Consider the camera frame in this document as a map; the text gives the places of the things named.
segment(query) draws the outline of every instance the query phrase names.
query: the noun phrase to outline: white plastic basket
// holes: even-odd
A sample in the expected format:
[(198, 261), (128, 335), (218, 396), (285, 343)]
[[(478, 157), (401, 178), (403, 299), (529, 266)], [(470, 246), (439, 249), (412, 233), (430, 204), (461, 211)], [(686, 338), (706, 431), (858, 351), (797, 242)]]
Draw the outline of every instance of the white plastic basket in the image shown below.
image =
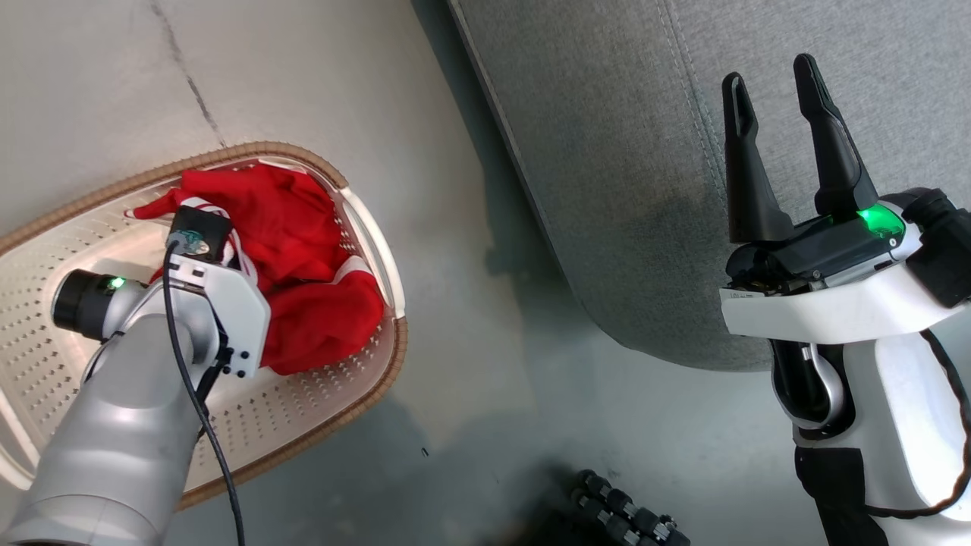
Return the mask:
[[(54, 327), (50, 307), (72, 269), (147, 281), (161, 263), (168, 227), (131, 220), (179, 182), (186, 169), (245, 169), (257, 162), (313, 176), (333, 198), (342, 246), (363, 257), (381, 287), (385, 317), (358, 354), (310, 372), (227, 376), (210, 407), (219, 442), (238, 482), (320, 441), (376, 403), (396, 378), (407, 346), (404, 292), (384, 236), (329, 163), (281, 143), (253, 143), (203, 154), (117, 183), (0, 239), (0, 418), (16, 445), (0, 445), (0, 477), (30, 486), (31, 467), (80, 387), (97, 343)], [(207, 439), (196, 446), (183, 507), (224, 491)]]

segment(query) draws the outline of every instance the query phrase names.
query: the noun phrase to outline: label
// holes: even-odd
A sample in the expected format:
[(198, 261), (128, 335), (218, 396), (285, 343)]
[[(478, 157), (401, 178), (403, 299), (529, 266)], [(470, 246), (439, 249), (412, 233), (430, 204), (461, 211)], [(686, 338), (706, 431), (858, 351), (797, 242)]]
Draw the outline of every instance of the label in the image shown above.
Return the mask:
[(747, 290), (719, 289), (721, 301), (728, 299), (744, 299), (749, 297), (765, 297), (762, 292), (750, 292)]

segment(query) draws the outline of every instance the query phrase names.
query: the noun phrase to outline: gray floor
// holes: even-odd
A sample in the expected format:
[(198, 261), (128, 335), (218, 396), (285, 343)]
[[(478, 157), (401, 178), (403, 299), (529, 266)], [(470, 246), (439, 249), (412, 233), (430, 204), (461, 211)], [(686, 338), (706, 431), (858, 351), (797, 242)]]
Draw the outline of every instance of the gray floor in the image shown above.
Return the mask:
[[(766, 374), (627, 351), (574, 303), (444, 1), (269, 6), (0, 3), (0, 231), (265, 139), (333, 162), (395, 252), (405, 370), (370, 413), (240, 489), (250, 544), (506, 544), (581, 467), (698, 545), (824, 542)], [(15, 502), (0, 490), (0, 526)], [(225, 497), (179, 514), (166, 542), (231, 543)]]

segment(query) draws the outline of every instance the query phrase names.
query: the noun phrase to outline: gray fabric upholstery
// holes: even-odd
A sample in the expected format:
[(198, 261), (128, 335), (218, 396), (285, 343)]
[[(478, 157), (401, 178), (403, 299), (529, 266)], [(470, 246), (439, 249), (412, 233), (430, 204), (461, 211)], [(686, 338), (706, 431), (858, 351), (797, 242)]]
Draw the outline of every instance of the gray fabric upholstery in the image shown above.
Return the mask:
[(523, 182), (574, 293), (621, 344), (678, 364), (762, 369), (718, 287), (720, 83), (746, 79), (784, 210), (815, 215), (792, 60), (812, 53), (883, 193), (971, 206), (966, 0), (452, 0)]

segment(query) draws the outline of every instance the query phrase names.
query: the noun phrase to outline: red garment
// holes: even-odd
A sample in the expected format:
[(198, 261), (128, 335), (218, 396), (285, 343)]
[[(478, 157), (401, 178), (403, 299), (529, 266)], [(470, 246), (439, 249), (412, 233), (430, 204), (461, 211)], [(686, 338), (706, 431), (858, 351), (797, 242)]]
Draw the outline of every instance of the red garment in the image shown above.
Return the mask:
[(260, 365), (287, 375), (336, 362), (367, 344), (385, 304), (374, 275), (357, 267), (363, 261), (348, 261), (334, 202), (313, 178), (263, 164), (241, 171), (185, 171), (181, 188), (131, 216), (174, 213), (192, 197), (228, 213), (242, 251), (255, 265), (271, 311)]

